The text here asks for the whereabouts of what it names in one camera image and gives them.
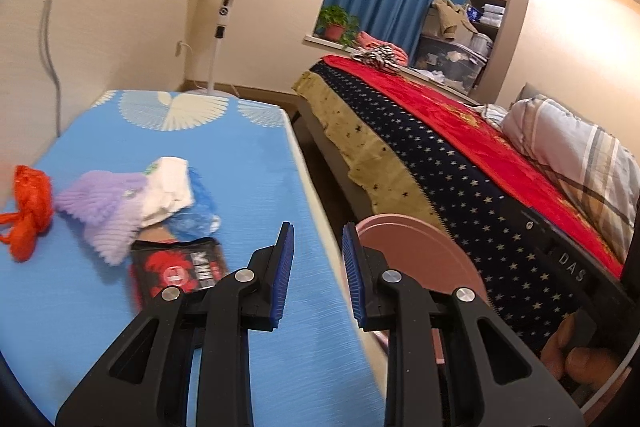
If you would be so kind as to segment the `right human hand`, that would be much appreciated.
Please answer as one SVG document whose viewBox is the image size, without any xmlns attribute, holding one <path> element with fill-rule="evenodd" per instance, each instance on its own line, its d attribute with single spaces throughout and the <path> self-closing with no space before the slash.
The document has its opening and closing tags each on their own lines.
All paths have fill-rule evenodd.
<svg viewBox="0 0 640 427">
<path fill-rule="evenodd" d="M 568 343 L 575 332 L 575 315 L 565 317 L 558 330 L 541 351 L 541 362 L 556 378 L 567 375 L 577 384 L 598 390 L 605 385 L 620 365 L 620 360 L 604 349 L 575 347 Z"/>
</svg>

